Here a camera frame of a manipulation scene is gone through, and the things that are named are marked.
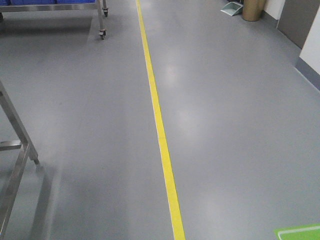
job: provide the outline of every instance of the green floor mark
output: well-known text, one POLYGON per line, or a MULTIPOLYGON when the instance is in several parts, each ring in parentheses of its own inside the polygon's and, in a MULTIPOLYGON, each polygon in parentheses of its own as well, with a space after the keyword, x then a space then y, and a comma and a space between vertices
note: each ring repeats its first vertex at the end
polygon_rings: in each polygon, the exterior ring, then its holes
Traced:
POLYGON ((274 230, 279 240, 320 240, 320 224, 274 230))

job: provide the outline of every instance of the metal shelf frame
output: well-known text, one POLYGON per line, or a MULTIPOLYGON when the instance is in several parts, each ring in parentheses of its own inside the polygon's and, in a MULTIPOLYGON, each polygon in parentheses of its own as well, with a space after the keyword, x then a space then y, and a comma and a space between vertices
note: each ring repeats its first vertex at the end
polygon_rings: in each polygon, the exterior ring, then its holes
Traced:
POLYGON ((66 10, 94 10, 98 11, 99 18, 99 35, 101 39, 105 39, 106 31, 103 15, 108 16, 109 8, 106 0, 102 0, 103 7, 101 7, 101 0, 96 0, 95 3, 73 3, 73 4, 41 4, 41 5, 0 5, 0 22, 3 19, 2 13, 18 13, 18 12, 37 12, 37 11, 66 11, 66 10))
POLYGON ((27 159, 39 164, 38 153, 0 80, 0 105, 19 140, 0 142, 0 151, 20 149, 0 206, 0 240, 4 239, 27 159))

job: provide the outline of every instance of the wall baseboard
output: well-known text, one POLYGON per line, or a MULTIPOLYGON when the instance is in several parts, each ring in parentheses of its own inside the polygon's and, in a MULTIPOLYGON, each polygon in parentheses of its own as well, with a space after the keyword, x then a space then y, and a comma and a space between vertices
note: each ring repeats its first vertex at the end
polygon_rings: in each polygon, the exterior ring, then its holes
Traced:
POLYGON ((310 67, 305 61, 300 57, 296 62, 295 68, 308 79, 313 86, 315 86, 320 91, 320 74, 317 73, 312 67, 310 67))
POLYGON ((261 19, 264 20, 266 23, 268 23, 269 25, 271 25, 272 27, 274 27, 275 29, 278 26, 278 21, 277 19, 273 18, 269 13, 267 13, 266 11, 262 11, 261 13, 261 19))

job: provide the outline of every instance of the blue plastic bin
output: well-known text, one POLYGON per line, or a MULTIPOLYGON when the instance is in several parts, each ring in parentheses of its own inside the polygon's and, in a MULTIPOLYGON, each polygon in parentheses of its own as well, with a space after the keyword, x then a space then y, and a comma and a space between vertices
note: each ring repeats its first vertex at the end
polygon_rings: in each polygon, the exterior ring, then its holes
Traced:
POLYGON ((0 0, 0 5, 10 5, 10 0, 0 0))
POLYGON ((56 0, 11 0, 12 5, 55 4, 55 3, 56 3, 56 0))
POLYGON ((56 0, 57 4, 91 4, 96 0, 56 0))

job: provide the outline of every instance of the gold trash can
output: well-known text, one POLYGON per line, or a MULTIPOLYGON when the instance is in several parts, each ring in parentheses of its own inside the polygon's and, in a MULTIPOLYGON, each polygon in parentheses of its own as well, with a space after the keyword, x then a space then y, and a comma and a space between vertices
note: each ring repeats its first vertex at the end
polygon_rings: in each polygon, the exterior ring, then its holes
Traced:
POLYGON ((266 0, 244 0, 242 18, 246 21, 258 21, 266 0))

